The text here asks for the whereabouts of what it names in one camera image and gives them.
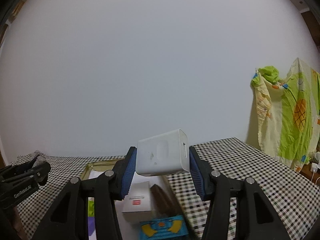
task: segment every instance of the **white box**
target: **white box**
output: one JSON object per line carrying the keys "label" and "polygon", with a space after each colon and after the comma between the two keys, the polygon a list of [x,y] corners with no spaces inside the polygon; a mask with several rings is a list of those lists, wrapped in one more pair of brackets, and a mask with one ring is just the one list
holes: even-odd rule
{"label": "white box", "polygon": [[127,222],[139,223],[155,217],[148,181],[131,184],[130,191],[123,201],[122,215]]}
{"label": "white box", "polygon": [[138,141],[136,173],[143,176],[190,171],[188,138],[181,130]]}

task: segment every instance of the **metal tray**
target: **metal tray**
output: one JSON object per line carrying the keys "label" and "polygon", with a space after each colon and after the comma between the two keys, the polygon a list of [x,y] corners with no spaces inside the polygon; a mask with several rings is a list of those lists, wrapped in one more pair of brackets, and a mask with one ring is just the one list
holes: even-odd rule
{"label": "metal tray", "polygon": [[84,171],[80,175],[81,180],[85,180],[89,178],[90,171],[107,171],[112,170],[113,166],[115,166],[116,162],[121,159],[114,159],[114,160],[106,160],[101,162],[94,162],[94,163],[88,163],[87,166],[84,168]]}

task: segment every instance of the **blue and yellow package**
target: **blue and yellow package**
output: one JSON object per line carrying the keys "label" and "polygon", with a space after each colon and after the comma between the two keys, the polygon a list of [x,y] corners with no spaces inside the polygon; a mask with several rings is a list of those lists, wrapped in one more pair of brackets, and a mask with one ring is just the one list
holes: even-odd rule
{"label": "blue and yellow package", "polygon": [[188,230],[182,215],[140,223],[140,240],[163,240],[186,235]]}

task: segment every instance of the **colorful curtain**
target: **colorful curtain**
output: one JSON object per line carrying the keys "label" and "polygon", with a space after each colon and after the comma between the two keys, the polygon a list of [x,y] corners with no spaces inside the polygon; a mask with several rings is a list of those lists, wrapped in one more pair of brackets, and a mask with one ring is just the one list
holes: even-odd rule
{"label": "colorful curtain", "polygon": [[281,80],[273,66],[251,81],[261,150],[299,172],[316,151],[320,133],[320,75],[297,58]]}

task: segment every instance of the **yellow shape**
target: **yellow shape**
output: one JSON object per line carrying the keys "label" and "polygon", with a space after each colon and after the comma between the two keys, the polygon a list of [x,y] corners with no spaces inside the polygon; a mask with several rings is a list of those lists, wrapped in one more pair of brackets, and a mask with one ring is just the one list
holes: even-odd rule
{"label": "yellow shape", "polygon": [[172,226],[168,228],[168,231],[171,231],[173,233],[178,233],[182,226],[182,220],[173,220]]}
{"label": "yellow shape", "polygon": [[146,224],[141,226],[142,232],[146,234],[147,237],[153,236],[155,233],[157,233],[156,230],[153,230],[150,226],[150,224]]}
{"label": "yellow shape", "polygon": [[293,111],[293,121],[297,125],[300,132],[303,131],[306,123],[307,102],[305,99],[299,99]]}

